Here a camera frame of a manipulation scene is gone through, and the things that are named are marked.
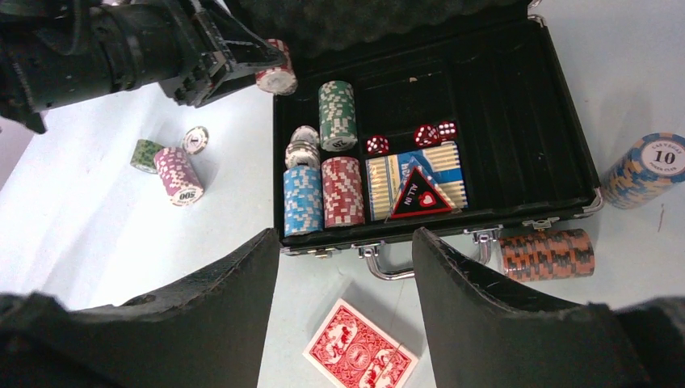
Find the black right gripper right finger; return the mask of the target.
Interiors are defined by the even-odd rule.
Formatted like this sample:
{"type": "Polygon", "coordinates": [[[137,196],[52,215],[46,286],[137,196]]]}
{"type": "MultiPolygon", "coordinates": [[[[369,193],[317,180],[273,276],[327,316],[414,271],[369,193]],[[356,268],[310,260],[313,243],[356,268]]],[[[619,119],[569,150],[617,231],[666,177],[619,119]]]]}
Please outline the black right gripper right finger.
{"type": "Polygon", "coordinates": [[[414,232],[414,278],[438,387],[681,387],[684,299],[614,310],[542,293],[414,232]]]}

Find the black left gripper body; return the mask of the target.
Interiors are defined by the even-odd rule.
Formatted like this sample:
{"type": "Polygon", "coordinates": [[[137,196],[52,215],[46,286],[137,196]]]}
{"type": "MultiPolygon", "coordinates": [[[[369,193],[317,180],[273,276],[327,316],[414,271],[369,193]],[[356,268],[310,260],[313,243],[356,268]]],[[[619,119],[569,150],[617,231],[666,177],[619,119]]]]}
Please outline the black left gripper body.
{"type": "Polygon", "coordinates": [[[218,1],[4,1],[1,116],[41,134],[47,110],[152,83],[200,106],[207,23],[224,18],[218,1]]]}

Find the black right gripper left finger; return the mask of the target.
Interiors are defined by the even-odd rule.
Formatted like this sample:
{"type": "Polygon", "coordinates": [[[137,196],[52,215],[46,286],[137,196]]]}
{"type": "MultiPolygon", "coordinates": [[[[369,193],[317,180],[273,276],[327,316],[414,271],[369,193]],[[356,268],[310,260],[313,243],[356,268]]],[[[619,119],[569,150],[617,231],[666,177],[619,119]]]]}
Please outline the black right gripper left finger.
{"type": "Polygon", "coordinates": [[[277,231],[121,306],[1,297],[4,387],[255,387],[279,267],[277,231]]]}

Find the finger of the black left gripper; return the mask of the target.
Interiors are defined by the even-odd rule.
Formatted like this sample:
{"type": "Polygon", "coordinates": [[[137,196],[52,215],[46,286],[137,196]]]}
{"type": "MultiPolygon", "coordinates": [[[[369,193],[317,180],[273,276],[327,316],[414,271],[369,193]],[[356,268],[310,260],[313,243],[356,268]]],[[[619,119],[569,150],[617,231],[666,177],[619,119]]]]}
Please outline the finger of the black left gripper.
{"type": "Polygon", "coordinates": [[[251,85],[254,76],[286,62],[285,54],[254,34],[218,1],[182,1],[182,66],[176,102],[200,108],[251,85]]]}

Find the small red white stack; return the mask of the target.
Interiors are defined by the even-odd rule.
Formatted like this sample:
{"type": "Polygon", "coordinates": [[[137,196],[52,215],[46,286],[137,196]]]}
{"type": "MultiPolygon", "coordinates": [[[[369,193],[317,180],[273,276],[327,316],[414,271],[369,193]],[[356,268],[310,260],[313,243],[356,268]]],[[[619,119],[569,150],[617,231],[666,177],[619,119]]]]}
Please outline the small red white stack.
{"type": "Polygon", "coordinates": [[[256,86],[273,95],[291,95],[298,86],[295,70],[293,69],[289,47],[279,39],[267,39],[267,42],[280,50],[285,56],[282,65],[263,70],[255,75],[256,86]]]}

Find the green poker chip stack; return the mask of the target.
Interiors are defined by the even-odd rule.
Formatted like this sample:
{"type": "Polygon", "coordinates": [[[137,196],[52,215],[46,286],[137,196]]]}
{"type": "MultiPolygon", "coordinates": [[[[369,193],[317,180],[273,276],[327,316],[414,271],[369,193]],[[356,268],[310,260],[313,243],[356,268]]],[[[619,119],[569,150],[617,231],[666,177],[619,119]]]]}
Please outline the green poker chip stack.
{"type": "Polygon", "coordinates": [[[349,82],[334,80],[318,90],[321,148],[328,152],[350,150],[358,141],[355,95],[349,82]]]}

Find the red playing card deck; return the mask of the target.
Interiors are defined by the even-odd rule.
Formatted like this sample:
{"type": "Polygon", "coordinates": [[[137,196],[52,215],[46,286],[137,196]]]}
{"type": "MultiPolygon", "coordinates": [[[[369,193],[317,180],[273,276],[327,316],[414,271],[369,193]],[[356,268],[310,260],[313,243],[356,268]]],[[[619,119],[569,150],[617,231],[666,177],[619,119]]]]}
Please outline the red playing card deck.
{"type": "Polygon", "coordinates": [[[303,356],[337,387],[403,387],[418,358],[342,298],[303,356]]]}

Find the small green chip stack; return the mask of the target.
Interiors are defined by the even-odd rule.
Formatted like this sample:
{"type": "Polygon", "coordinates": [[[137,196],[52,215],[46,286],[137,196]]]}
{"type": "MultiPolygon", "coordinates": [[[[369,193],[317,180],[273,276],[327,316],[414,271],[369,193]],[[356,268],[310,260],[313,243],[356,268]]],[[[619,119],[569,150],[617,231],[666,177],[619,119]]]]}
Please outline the small green chip stack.
{"type": "Polygon", "coordinates": [[[155,141],[139,139],[132,153],[129,162],[130,166],[139,171],[156,174],[157,168],[155,166],[154,156],[163,148],[163,145],[160,145],[155,141]]]}

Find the red poker chip stack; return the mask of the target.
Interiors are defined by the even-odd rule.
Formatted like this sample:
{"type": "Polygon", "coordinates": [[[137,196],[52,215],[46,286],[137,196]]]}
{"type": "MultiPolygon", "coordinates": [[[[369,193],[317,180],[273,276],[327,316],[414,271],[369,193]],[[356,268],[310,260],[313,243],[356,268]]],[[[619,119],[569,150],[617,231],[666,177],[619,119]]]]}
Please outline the red poker chip stack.
{"type": "Polygon", "coordinates": [[[328,158],[321,165],[325,228],[363,225],[364,197],[359,160],[328,158]]]}

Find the blue brown chip stack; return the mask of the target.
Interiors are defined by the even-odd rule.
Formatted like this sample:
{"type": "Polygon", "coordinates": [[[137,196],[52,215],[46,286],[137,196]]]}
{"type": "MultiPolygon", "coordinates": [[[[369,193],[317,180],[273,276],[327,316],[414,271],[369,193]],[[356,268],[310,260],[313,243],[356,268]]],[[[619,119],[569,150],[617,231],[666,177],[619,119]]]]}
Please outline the blue brown chip stack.
{"type": "Polygon", "coordinates": [[[684,137],[651,133],[640,138],[604,175],[603,199],[635,209],[684,182],[684,137]]]}

